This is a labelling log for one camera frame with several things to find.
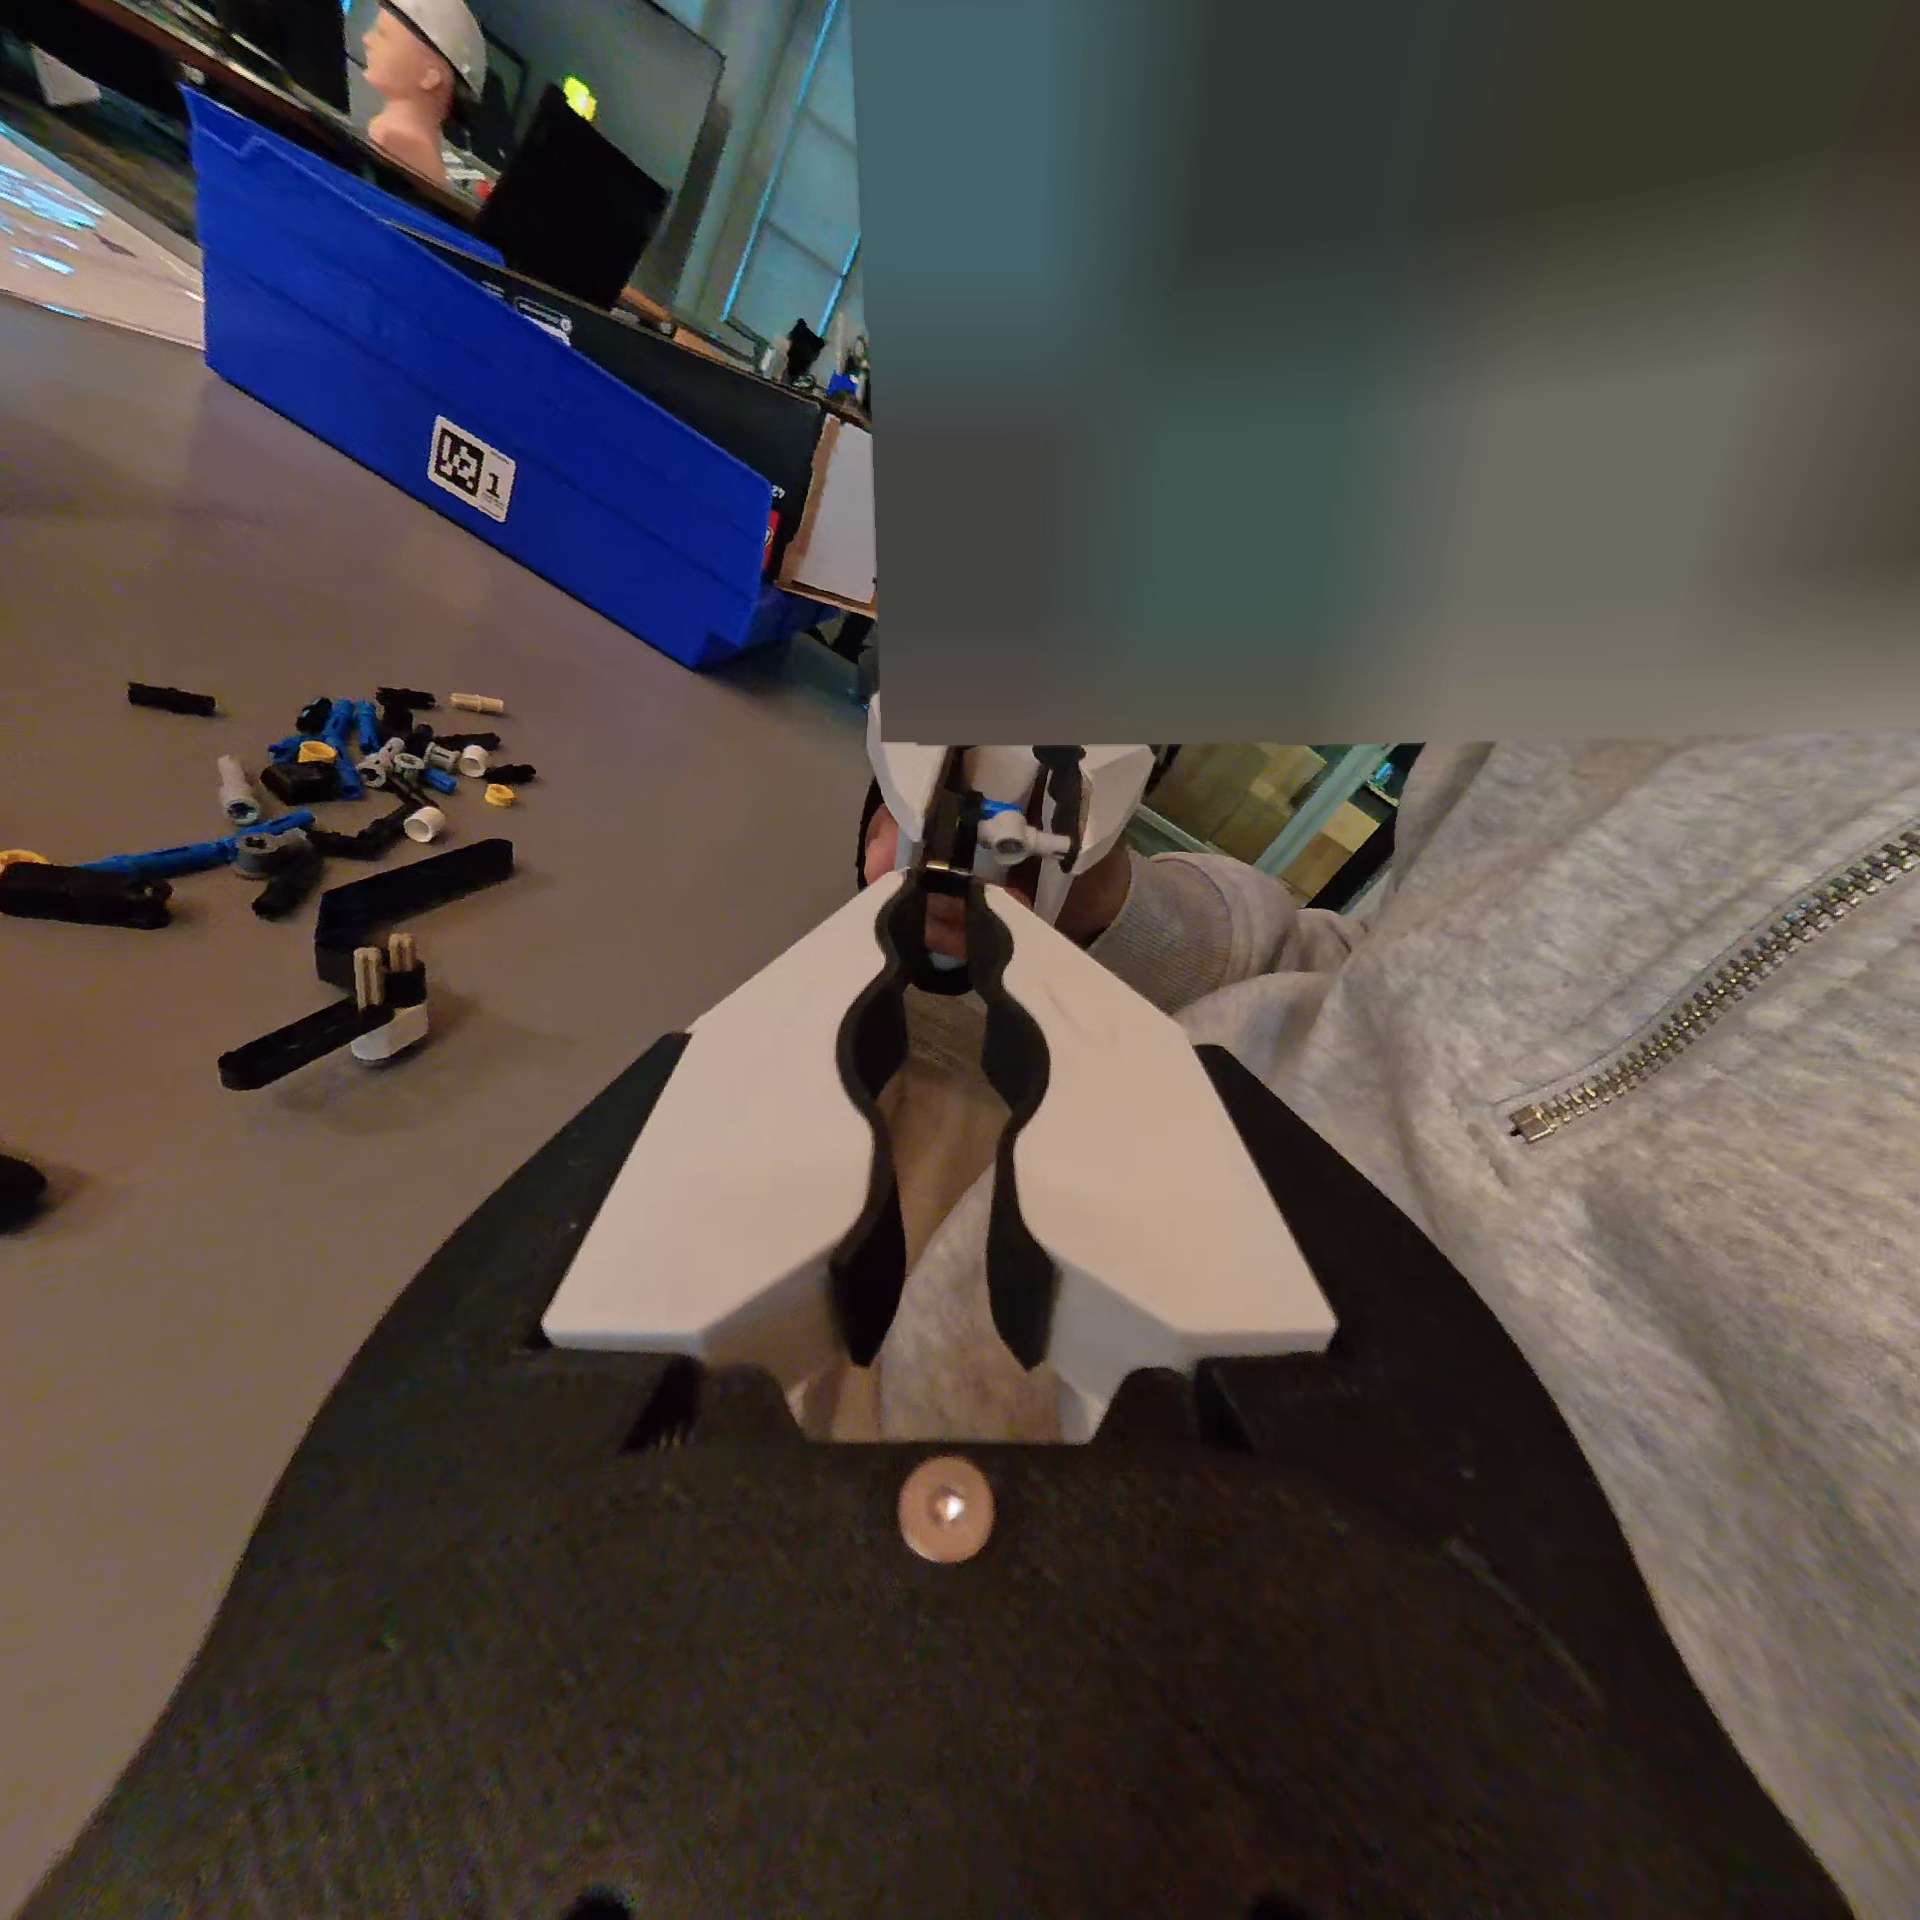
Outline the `black cardboard box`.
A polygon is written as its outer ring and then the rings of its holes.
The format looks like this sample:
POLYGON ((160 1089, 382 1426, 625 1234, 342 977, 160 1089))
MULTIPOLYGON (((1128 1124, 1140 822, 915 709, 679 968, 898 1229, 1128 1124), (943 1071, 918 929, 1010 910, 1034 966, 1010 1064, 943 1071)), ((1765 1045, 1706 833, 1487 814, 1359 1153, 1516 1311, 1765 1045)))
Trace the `black cardboard box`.
POLYGON ((830 417, 816 397, 688 348, 679 334, 597 311, 510 266, 478 264, 478 282, 521 319, 544 327, 602 372, 757 469, 781 511, 799 521, 830 417))

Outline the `grey zip hoodie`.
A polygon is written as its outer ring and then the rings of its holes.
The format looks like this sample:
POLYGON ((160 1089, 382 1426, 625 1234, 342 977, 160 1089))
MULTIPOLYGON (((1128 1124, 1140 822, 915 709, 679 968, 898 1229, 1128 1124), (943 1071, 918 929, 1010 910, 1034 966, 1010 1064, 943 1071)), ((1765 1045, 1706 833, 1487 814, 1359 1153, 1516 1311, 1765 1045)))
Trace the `grey zip hoodie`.
POLYGON ((1430 745, 1263 1081, 1516 1337, 1853 1918, 1915 1918, 1915 732, 1430 745))

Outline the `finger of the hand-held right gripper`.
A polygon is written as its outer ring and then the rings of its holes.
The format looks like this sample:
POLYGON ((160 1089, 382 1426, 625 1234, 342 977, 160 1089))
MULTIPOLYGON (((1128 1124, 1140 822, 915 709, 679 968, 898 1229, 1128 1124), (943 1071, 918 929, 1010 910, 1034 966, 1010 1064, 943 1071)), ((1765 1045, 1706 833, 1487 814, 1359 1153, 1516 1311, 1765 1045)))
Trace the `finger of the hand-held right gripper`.
POLYGON ((875 815, 865 830, 865 880, 875 880, 883 872, 918 872, 922 833, 928 814, 941 803, 943 792, 957 792, 957 767, 962 765, 962 752, 952 745, 915 745, 893 739, 888 732, 885 705, 878 694, 867 699, 865 709, 865 747, 867 767, 878 791, 875 815), (892 815, 892 853, 883 865, 875 865, 867 833, 885 839, 885 822, 878 814, 892 815))
POLYGON ((1159 779, 1159 752, 1148 745, 1034 747, 1039 862, 1034 913, 1057 922, 1082 872, 1091 872, 1123 839, 1140 800, 1159 779))

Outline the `mannequin head with white helmet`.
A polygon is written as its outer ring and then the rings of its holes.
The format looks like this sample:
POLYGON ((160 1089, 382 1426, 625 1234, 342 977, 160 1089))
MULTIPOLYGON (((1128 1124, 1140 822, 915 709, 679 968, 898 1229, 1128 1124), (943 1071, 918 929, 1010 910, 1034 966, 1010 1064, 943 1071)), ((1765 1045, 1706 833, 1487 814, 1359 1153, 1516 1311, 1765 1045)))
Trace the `mannequin head with white helmet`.
POLYGON ((485 85, 485 41, 466 3, 377 3, 363 32, 367 80, 377 94, 369 142, 443 188, 443 130, 485 85))

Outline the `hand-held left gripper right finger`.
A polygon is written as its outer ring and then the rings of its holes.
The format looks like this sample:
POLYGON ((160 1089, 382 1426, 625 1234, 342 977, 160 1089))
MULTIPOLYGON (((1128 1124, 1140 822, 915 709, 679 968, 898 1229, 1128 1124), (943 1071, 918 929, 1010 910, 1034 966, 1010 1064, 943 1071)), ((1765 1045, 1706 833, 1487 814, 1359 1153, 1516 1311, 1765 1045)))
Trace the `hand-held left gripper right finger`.
POLYGON ((968 891, 965 960, 1004 1104, 990 1311, 1060 1441, 1140 1371, 1326 1354, 1335 1308, 1189 1036, 1010 887, 968 891))

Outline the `pile of lego pieces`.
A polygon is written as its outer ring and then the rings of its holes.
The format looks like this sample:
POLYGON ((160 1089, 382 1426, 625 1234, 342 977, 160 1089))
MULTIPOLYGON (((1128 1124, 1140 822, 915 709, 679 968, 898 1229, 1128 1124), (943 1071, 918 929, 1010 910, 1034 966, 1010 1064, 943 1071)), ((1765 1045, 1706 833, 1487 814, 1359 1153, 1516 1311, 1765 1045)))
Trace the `pile of lego pieces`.
POLYGON ((347 1056, 384 1069, 432 1033, 432 977, 412 923, 517 874, 503 837, 449 847, 448 795, 478 791, 510 810, 537 771, 498 756, 497 732, 443 732, 432 710, 498 719, 494 694, 374 685, 320 694, 261 767, 214 756, 226 833, 85 862, 4 853, 4 916, 91 929, 164 929, 178 879, 226 872, 251 910, 284 923, 314 907, 314 974, 325 1007, 214 1062, 226 1089, 274 1083, 347 1056))

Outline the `white printed paper sheet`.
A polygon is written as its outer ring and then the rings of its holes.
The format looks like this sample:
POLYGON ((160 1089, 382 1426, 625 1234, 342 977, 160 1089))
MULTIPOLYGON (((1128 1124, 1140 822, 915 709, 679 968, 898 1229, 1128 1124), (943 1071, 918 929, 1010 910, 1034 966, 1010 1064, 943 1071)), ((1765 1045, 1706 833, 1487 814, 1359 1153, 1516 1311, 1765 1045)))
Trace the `white printed paper sheet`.
POLYGON ((4 299, 202 355, 202 264, 129 221, 91 178, 4 130, 4 299))

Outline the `white cardboard box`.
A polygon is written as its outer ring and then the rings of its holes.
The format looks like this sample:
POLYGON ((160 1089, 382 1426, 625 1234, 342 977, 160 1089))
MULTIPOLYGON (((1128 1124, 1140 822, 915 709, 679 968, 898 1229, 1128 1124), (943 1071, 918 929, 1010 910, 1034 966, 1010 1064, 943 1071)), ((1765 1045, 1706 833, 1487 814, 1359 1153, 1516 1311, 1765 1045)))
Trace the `white cardboard box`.
POLYGON ((825 413, 773 581, 816 604, 878 615, 875 439, 865 424, 825 413))

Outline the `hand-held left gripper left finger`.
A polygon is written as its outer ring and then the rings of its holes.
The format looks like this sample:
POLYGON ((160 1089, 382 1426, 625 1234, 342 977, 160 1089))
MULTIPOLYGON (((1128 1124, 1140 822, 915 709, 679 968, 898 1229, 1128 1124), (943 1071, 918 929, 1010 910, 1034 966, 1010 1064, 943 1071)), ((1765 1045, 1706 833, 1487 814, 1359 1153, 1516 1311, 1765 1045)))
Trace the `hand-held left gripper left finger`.
POLYGON ((552 1349, 768 1371, 810 1438, 883 1438, 830 1261, 867 1232, 888 1334, 904 1284, 898 1200, 904 989, 888 978, 883 879, 686 1033, 666 1083, 552 1304, 552 1349))

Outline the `black monitor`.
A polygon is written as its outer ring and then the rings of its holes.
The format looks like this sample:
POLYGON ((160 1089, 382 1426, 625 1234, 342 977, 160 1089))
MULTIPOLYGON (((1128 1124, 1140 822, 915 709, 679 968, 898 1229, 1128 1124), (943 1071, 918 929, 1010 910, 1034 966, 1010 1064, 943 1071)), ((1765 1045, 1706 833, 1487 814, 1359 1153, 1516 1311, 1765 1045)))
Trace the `black monitor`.
POLYGON ((549 80, 472 236, 510 271, 610 312, 666 210, 669 188, 549 80))

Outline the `blue plastic bin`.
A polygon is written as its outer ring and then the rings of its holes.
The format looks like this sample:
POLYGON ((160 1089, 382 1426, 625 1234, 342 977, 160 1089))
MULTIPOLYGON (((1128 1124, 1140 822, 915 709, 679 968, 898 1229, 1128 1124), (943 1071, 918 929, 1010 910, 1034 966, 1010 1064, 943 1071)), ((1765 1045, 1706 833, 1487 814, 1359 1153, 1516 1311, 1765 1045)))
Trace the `blue plastic bin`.
POLYGON ((194 85, 182 101, 220 380, 688 670, 820 623, 764 574, 764 476, 392 195, 194 85))

